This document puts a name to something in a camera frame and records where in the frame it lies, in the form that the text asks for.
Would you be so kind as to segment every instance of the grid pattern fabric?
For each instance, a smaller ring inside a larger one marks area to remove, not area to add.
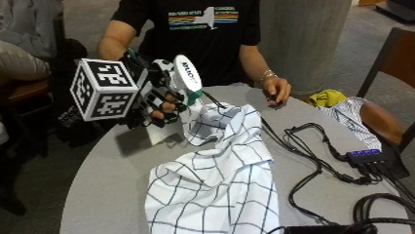
[[[279,226],[278,194],[250,106],[209,104],[186,138],[215,148],[183,154],[150,172],[145,212],[150,233],[267,233]]]
[[[352,131],[370,149],[382,150],[382,144],[376,136],[371,134],[362,123],[359,112],[363,101],[364,98],[362,97],[348,97],[331,108],[322,106],[318,106],[318,108]]]

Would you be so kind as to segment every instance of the round table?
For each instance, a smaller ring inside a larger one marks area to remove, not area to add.
[[[351,131],[318,109],[295,98],[286,106],[267,107],[261,90],[249,87],[210,87],[203,89],[213,97],[233,105],[251,104],[279,136],[285,129],[304,123],[323,126],[339,153],[366,149]],[[148,224],[144,211],[146,186],[150,170],[175,160],[183,153],[197,148],[185,143],[179,135],[181,125],[165,129],[137,128],[128,130],[116,126],[101,138],[86,156],[74,178],[61,221],[61,233],[138,233],[146,234]],[[316,131],[298,134],[315,154],[334,168],[351,176],[358,173],[330,154]],[[274,157],[273,177],[279,195],[281,225],[318,225],[287,203],[287,193],[293,186],[315,169],[314,164],[287,152],[263,133],[263,141]],[[384,181],[378,185],[358,186],[338,181],[328,173],[322,173],[295,194],[295,202],[314,213],[340,224],[351,223],[351,209],[355,202],[372,193],[398,194]],[[391,202],[376,202],[371,211],[375,216],[407,218],[404,209]],[[380,224],[379,233],[411,233],[404,225]]]

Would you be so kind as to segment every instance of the yellow object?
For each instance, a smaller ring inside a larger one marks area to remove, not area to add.
[[[306,100],[307,104],[323,107],[332,107],[340,101],[346,100],[347,97],[336,90],[324,90],[319,94],[314,94]]]

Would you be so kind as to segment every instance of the seated person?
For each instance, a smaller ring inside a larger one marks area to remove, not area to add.
[[[53,18],[62,0],[4,0],[0,11],[0,86],[11,80],[49,76],[48,60],[57,55]]]
[[[185,55],[198,70],[203,86],[237,83],[241,64],[249,78],[273,96],[269,103],[286,102],[290,84],[270,70],[257,48],[259,1],[226,3],[121,0],[98,43],[100,58],[118,60],[145,22],[152,20],[154,28],[140,46],[140,56],[173,61],[177,55]]]

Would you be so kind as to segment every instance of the black t-shirt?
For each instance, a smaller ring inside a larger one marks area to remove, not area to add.
[[[238,79],[239,45],[261,40],[259,0],[121,0],[113,20],[146,32],[138,52],[173,61],[185,55],[203,86],[227,85]]]

